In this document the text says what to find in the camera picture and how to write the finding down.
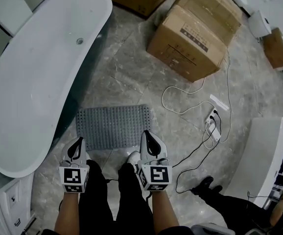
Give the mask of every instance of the gray bath mat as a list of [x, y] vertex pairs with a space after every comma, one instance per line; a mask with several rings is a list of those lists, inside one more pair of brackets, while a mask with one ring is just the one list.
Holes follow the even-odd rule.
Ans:
[[140, 145], [144, 130], [151, 130], [148, 105], [80, 109], [76, 130], [86, 140], [86, 150], [106, 150]]

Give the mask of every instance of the black boot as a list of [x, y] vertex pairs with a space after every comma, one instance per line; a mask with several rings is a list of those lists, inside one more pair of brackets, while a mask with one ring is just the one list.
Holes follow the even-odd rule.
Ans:
[[209, 177], [205, 178], [203, 181], [201, 181], [199, 186], [192, 188], [190, 191], [191, 191], [192, 194], [198, 195], [199, 192], [201, 191], [201, 189], [209, 188], [209, 186], [211, 185], [212, 182], [213, 182], [213, 177], [209, 176]]
[[220, 191], [223, 190], [223, 187], [222, 186], [216, 186], [212, 189], [213, 191], [217, 192], [217, 193], [220, 193]]

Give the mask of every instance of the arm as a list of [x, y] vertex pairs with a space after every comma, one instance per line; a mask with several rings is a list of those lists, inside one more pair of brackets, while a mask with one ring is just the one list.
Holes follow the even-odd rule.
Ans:
[[167, 228], [179, 226], [166, 191], [152, 192], [152, 210], [156, 234]]
[[283, 215], [283, 195], [281, 196], [279, 202], [272, 211], [272, 214], [270, 216], [270, 224], [272, 226], [275, 226], [282, 217], [282, 215]]
[[60, 235], [79, 235], [77, 193], [64, 194], [54, 231]]

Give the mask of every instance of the bathtub drain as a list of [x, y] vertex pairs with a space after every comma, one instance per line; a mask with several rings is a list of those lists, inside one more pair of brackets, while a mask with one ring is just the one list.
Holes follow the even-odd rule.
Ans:
[[82, 38], [79, 38], [79, 39], [76, 40], [76, 43], [78, 45], [81, 45], [83, 42], [84, 42], [84, 39], [82, 39]]

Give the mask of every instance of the person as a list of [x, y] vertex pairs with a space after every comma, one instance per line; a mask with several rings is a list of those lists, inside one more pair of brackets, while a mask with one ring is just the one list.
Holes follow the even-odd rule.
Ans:
[[212, 182], [213, 177], [209, 176], [190, 191], [218, 211], [236, 235], [245, 235], [252, 229], [264, 234], [283, 234], [283, 194], [271, 213], [250, 201], [221, 195], [222, 186], [210, 189]]
[[140, 153], [133, 152], [118, 171], [120, 201], [116, 221], [107, 202], [107, 181], [99, 165], [87, 160], [90, 172], [85, 193], [80, 194], [79, 201], [77, 193], [65, 193], [54, 231], [44, 230], [43, 235], [192, 235], [190, 228], [179, 225], [165, 191], [152, 192], [151, 212], [136, 176], [138, 160]]

